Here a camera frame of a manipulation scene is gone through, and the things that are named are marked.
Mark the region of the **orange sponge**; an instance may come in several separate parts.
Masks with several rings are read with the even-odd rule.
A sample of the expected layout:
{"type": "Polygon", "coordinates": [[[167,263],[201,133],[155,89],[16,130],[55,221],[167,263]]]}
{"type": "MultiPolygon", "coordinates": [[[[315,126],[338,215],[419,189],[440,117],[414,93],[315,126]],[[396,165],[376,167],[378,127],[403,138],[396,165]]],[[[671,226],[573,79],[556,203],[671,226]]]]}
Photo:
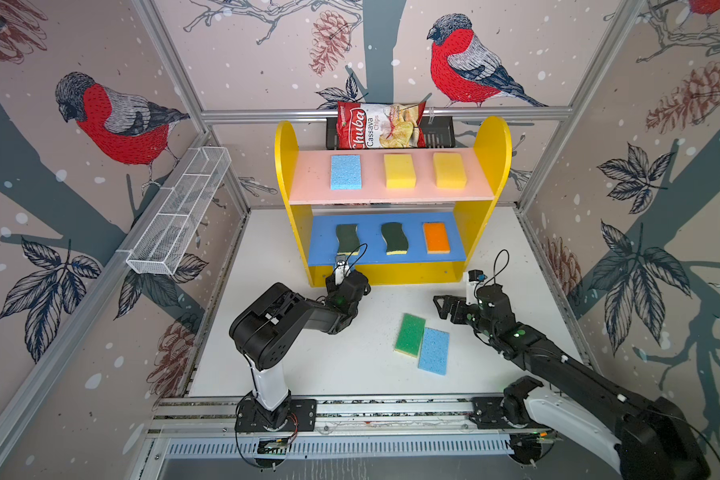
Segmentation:
{"type": "Polygon", "coordinates": [[[423,224],[427,253],[430,255],[449,254],[451,252],[447,229],[442,222],[423,224]]]}

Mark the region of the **dark green wavy sponge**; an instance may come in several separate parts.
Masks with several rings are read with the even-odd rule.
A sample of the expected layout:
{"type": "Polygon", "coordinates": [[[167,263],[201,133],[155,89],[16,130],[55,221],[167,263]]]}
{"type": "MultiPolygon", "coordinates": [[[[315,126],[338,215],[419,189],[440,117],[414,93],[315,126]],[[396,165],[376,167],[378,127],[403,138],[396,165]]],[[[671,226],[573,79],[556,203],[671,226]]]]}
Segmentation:
{"type": "Polygon", "coordinates": [[[359,253],[360,241],[357,224],[339,224],[335,233],[338,240],[338,255],[353,256],[359,253]]]}
{"type": "Polygon", "coordinates": [[[386,245],[386,254],[405,255],[409,250],[409,242],[400,222],[387,222],[381,226],[381,234],[386,245]]]}

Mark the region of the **yellow sponge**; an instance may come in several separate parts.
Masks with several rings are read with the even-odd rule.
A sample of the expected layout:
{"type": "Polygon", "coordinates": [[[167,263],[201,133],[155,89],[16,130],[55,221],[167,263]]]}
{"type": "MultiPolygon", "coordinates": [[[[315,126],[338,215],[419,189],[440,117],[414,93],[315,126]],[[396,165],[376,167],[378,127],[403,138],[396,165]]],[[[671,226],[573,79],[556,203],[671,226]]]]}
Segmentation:
{"type": "Polygon", "coordinates": [[[416,186],[417,177],[410,154],[385,154],[384,170],[387,189],[413,189],[416,186]]]}
{"type": "Polygon", "coordinates": [[[436,152],[433,154],[435,182],[438,189],[463,190],[467,176],[459,153],[436,152]]]}

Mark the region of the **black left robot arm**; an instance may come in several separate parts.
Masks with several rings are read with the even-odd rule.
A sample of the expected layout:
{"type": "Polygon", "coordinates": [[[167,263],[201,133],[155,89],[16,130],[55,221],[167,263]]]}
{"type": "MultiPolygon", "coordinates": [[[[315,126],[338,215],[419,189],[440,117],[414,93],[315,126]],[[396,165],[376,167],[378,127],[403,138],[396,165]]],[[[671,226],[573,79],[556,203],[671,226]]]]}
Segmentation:
{"type": "Polygon", "coordinates": [[[291,414],[291,391],[281,361],[303,330],[336,335],[351,325],[360,301],[371,292],[368,278],[352,270],[337,281],[326,280],[327,295],[308,299],[276,282],[232,323],[229,336],[249,364],[253,379],[253,419],[277,430],[291,414]]]}

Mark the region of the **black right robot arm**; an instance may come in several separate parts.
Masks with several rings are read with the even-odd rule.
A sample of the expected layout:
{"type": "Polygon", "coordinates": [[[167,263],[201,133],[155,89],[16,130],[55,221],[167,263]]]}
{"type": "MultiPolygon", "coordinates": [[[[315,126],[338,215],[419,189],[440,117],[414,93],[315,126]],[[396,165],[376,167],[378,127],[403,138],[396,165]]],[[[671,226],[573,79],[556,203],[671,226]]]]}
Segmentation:
{"type": "Polygon", "coordinates": [[[525,371],[500,402],[473,402],[480,428],[544,426],[563,434],[624,479],[707,479],[711,469],[677,405],[649,400],[586,367],[534,327],[517,321],[502,285],[483,285],[474,302],[433,299],[438,315],[525,371]]]}

